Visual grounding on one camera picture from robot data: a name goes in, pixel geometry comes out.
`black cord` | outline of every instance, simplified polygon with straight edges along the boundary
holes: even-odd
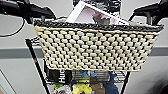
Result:
[[[22,26],[21,26],[16,32],[14,32],[14,33],[12,33],[12,34],[7,34],[7,35],[0,35],[0,37],[10,37],[10,36],[16,35],[17,33],[20,32],[20,30],[22,30],[24,24],[25,24],[25,20],[23,19]]]

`basket rim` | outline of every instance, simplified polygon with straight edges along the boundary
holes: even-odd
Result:
[[[163,29],[164,25],[157,26],[128,26],[128,25],[101,25],[101,24],[86,24],[86,23],[68,23],[68,22],[53,22],[35,20],[34,26],[52,27],[52,28],[78,28],[78,29],[93,29],[105,31],[142,31],[142,32],[159,32]]]

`woven basket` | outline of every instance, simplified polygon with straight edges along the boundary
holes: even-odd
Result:
[[[163,26],[96,26],[99,28],[93,24],[36,21],[35,30],[47,67],[139,71],[163,29]]]

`beaded basket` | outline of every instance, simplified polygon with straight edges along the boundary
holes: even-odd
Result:
[[[35,21],[50,69],[139,71],[163,26]]]

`light gray background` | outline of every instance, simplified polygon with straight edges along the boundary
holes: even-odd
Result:
[[[121,18],[129,19],[135,8],[158,3],[159,1],[160,0],[122,0]],[[73,9],[72,0],[30,0],[30,2],[41,7],[50,7],[57,17],[68,16]],[[146,19],[143,17],[135,17],[133,21],[145,22]],[[155,47],[168,47],[167,23],[167,19],[160,21],[160,24],[165,25],[165,27],[158,37]],[[16,31],[21,24],[21,18],[0,14],[0,34],[12,33]],[[24,39],[33,38],[35,36],[34,27],[26,23],[19,34],[13,37],[0,38],[0,50],[27,49]],[[42,58],[38,58],[38,60],[43,69]],[[159,94],[161,88],[168,84],[167,61],[167,56],[150,56],[140,72],[131,73],[125,94]],[[5,73],[18,94],[45,94],[31,58],[1,58],[0,69]],[[117,84],[119,90],[121,89],[121,85],[122,84]]]

